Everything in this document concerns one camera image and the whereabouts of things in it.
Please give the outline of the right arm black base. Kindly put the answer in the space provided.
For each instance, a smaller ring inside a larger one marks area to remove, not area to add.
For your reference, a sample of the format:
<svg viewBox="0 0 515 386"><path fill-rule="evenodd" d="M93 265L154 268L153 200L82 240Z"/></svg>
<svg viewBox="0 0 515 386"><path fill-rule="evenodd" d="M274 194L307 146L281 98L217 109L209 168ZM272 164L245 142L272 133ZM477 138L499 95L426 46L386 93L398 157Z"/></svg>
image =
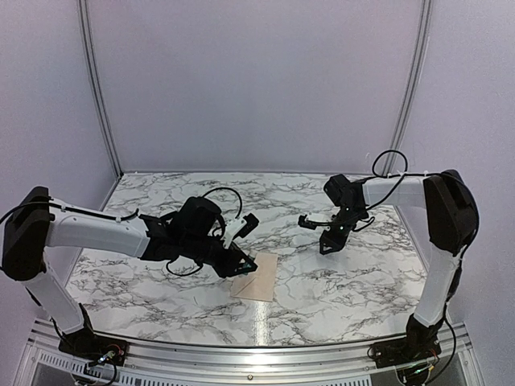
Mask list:
<svg viewBox="0 0 515 386"><path fill-rule="evenodd" d="M440 355L438 332L443 318L430 326L422 325L412 314L406 324L406 336L373 343L367 356L377 368L387 368Z"/></svg>

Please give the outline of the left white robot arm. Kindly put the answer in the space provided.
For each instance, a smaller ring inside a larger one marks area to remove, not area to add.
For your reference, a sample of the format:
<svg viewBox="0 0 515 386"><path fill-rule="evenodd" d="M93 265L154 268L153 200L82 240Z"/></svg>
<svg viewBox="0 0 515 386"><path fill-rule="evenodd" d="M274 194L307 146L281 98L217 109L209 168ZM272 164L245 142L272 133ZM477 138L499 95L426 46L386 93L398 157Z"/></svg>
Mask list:
<svg viewBox="0 0 515 386"><path fill-rule="evenodd" d="M85 358L101 352L101 339L83 306L57 278L46 248L87 248L152 262L186 257L198 267L211 266L222 278L258 268L235 242L258 226L258 218L249 213L225 221L221 209L204 196L190 197L178 211L160 217L139 211L116 216L72 206L50 197L46 187L35 187L1 223L2 271L24 285Z"/></svg>

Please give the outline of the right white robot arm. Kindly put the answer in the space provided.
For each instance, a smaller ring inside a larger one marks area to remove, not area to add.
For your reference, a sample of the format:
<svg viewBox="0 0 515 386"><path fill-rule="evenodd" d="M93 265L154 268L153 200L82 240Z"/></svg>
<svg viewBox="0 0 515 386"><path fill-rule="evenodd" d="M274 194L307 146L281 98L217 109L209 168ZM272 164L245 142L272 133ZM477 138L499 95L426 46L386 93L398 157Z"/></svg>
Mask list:
<svg viewBox="0 0 515 386"><path fill-rule="evenodd" d="M359 221L369 211L383 206L417 207L425 210L431 262L414 320L431 327L443 320L463 272L464 253L479 231L476 201L456 170L427 175L368 177L355 181L344 175L332 176L323 187L339 211L319 238L319 251L341 251Z"/></svg>

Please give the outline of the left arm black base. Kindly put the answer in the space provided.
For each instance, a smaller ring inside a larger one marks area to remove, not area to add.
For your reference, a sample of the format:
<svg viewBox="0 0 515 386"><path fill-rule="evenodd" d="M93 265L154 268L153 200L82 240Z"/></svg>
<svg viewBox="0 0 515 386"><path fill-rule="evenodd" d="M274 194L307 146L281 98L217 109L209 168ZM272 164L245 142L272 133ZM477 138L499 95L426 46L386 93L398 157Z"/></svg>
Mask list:
<svg viewBox="0 0 515 386"><path fill-rule="evenodd" d="M60 337L59 350L69 355L82 359L88 359L93 365L100 364L101 357L113 352L112 358L105 358L116 366L122 366L126 360L126 352L129 344L122 339L115 339L97 334L92 327L91 320L86 309L79 304L84 319L83 327L71 334L65 334L58 330L55 321L54 329Z"/></svg>

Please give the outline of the cream envelope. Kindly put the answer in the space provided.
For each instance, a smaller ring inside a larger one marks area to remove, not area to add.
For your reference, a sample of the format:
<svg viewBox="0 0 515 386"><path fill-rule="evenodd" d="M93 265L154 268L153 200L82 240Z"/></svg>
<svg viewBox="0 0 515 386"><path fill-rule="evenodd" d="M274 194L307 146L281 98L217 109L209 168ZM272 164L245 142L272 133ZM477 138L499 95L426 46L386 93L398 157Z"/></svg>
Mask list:
<svg viewBox="0 0 515 386"><path fill-rule="evenodd" d="M230 296L258 302L272 302L278 267L278 255L257 253L257 270L233 280Z"/></svg>

